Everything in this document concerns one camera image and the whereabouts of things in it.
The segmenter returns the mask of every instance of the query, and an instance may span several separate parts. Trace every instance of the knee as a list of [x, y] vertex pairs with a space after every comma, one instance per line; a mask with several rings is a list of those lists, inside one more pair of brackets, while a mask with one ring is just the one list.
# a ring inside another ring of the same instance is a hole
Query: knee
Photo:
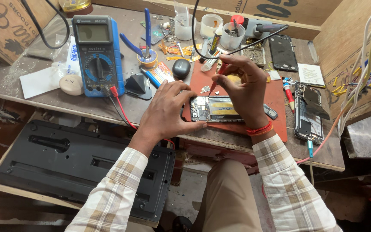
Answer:
[[234, 159], [222, 159], [217, 162], [213, 168], [209, 171], [209, 175], [215, 172], [235, 172], [238, 169], [243, 169], [244, 165]]

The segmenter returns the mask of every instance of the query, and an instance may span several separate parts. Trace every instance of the screwdriver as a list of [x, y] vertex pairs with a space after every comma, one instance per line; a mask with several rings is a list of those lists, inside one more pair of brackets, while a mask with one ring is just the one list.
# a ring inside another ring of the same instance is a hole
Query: screwdriver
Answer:
[[[219, 69], [219, 71], [218, 71], [217, 73], [218, 73], [218, 74], [223, 74], [225, 68], [227, 68], [227, 65], [228, 65], [228, 64], [226, 64], [225, 62], [223, 62], [223, 63], [221, 64], [221, 67], [220, 67], [220, 69]], [[214, 91], [214, 88], [215, 88], [216, 86], [217, 86], [217, 82], [213, 81], [213, 84], [211, 85], [210, 92], [209, 92], [209, 95], [208, 95], [208, 96], [210, 96], [211, 92]]]

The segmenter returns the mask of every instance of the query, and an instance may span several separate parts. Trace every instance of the pliers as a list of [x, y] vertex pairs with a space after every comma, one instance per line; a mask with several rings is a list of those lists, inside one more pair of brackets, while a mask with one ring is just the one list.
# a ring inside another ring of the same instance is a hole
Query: pliers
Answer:
[[142, 52], [138, 47], [132, 44], [127, 37], [120, 33], [120, 38], [125, 43], [125, 45], [131, 49], [133, 52], [137, 53], [140, 57], [150, 58], [150, 48], [151, 48], [151, 20], [150, 20], [150, 11], [148, 8], [144, 9], [146, 16], [146, 52]]

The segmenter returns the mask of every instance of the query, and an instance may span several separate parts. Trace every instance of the digital multimeter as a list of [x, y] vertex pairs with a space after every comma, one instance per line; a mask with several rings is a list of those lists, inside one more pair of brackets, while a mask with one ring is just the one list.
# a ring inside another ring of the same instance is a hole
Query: digital multimeter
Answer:
[[118, 95], [124, 94], [116, 21], [109, 16], [75, 15], [72, 24], [85, 95], [106, 97], [104, 86], [115, 86]]

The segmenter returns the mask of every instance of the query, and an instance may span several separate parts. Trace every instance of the multimeter knob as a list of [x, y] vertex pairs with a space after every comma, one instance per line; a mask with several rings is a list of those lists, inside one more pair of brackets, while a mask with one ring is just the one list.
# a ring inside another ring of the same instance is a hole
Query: multimeter knob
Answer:
[[85, 74], [97, 83], [109, 81], [114, 72], [110, 58], [101, 53], [89, 55], [85, 59], [84, 68]]

